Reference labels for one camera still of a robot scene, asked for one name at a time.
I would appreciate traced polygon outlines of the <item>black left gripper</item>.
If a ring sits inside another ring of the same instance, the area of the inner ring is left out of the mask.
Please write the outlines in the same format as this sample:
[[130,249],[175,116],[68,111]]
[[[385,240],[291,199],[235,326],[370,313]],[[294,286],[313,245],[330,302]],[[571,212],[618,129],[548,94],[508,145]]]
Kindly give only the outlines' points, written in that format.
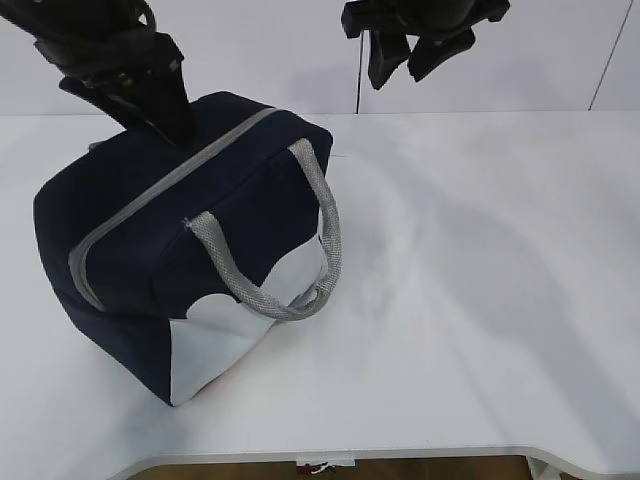
[[[153,130],[174,145],[192,139],[183,55],[157,30],[147,2],[35,1],[33,20],[34,46],[69,76],[59,83],[62,91],[127,130]],[[105,77],[109,74],[132,77]]]

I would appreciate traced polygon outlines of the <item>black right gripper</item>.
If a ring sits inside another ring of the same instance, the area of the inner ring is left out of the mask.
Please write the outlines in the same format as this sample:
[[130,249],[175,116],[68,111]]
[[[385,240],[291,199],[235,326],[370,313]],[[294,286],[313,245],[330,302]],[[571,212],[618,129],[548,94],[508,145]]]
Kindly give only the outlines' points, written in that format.
[[[369,31],[367,72],[372,88],[380,90],[407,60],[409,74],[420,82],[444,62],[468,51],[476,41],[469,28],[484,20],[501,21],[510,6],[501,0],[350,1],[344,5],[341,24],[348,38]],[[439,38],[453,33],[457,34],[445,40],[420,37],[412,52],[405,35]]]

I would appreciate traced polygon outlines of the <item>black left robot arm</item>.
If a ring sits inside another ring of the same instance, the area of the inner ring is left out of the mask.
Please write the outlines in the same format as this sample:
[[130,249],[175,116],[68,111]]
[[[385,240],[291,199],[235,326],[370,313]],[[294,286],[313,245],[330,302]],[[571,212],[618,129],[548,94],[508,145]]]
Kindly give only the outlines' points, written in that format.
[[1,15],[33,36],[62,73],[61,90],[127,130],[152,129],[174,145],[192,138],[184,56],[147,2],[4,1]]

